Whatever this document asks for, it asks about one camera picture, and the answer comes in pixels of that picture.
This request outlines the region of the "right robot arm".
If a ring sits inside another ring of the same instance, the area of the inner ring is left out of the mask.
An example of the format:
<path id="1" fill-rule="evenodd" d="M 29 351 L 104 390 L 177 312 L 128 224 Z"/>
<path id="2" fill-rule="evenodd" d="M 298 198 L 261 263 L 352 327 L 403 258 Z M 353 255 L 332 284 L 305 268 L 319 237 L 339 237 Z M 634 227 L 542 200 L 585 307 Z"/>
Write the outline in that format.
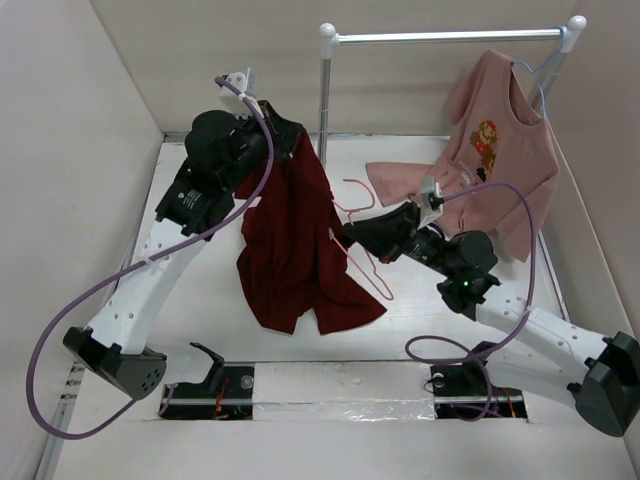
<path id="1" fill-rule="evenodd" d="M 406 202 L 377 218 L 344 226 L 348 240 L 383 263 L 405 255 L 444 276 L 437 284 L 447 307 L 504 333 L 527 321 L 500 349 L 483 341 L 474 358 L 431 367 L 436 404 L 447 401 L 464 417 L 465 398 L 481 399 L 490 387 L 527 391 L 574 409 L 591 427 L 621 437 L 639 414 L 639 343 L 626 333 L 613 337 L 572 325 L 501 286 L 489 236 L 469 231 L 445 239 L 419 224 L 420 210 Z"/>

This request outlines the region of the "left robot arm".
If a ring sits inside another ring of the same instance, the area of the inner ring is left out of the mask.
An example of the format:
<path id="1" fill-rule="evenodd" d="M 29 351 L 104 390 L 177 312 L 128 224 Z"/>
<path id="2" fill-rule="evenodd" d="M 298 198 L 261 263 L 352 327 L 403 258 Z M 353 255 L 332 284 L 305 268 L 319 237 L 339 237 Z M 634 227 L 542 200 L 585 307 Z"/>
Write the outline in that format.
<path id="1" fill-rule="evenodd" d="M 86 326 L 64 336 L 87 370 L 133 400 L 151 394 L 165 374 L 167 358 L 147 338 L 182 272 L 234 210 L 236 190 L 250 176 L 262 177 L 269 159 L 291 158 L 304 131 L 269 102 L 259 108 L 262 121 L 221 110 L 195 118 L 184 140 L 186 159 L 155 209 L 133 272 Z"/>

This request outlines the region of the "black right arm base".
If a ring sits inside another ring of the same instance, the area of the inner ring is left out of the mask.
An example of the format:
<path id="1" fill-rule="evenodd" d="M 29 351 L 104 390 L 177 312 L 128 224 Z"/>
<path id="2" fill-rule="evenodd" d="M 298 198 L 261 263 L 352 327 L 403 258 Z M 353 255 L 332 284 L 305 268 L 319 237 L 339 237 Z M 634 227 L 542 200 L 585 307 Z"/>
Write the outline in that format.
<path id="1" fill-rule="evenodd" d="M 497 386 L 489 391 L 486 378 L 475 361 L 436 365 L 430 370 L 431 379 L 423 387 L 434 396 L 437 419 L 472 420 L 483 411 L 488 398 L 491 403 L 485 418 L 528 418 L 523 393 Z"/>

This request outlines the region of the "dark red t shirt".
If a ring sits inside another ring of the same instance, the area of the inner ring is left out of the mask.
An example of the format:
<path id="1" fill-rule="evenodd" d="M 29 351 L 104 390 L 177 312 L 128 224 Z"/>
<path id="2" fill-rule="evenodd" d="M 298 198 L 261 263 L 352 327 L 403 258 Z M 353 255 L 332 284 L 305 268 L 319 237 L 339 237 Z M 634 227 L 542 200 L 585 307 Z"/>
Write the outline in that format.
<path id="1" fill-rule="evenodd" d="M 307 133 L 293 156 L 273 165 L 256 206 L 243 217 L 237 269 L 258 323 L 293 334 L 313 311 L 320 334 L 367 325 L 385 307 L 347 272 L 337 240 L 342 223 L 325 171 Z"/>

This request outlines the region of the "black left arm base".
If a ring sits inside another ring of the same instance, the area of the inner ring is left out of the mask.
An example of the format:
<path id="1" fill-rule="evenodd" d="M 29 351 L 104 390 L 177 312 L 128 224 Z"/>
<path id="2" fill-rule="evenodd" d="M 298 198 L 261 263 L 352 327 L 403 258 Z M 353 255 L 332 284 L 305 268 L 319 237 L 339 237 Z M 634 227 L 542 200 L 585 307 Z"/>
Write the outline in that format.
<path id="1" fill-rule="evenodd" d="M 254 363 L 231 363 L 198 342 L 211 365 L 197 383 L 181 381 L 163 388 L 158 416 L 164 420 L 243 421 L 253 419 Z"/>

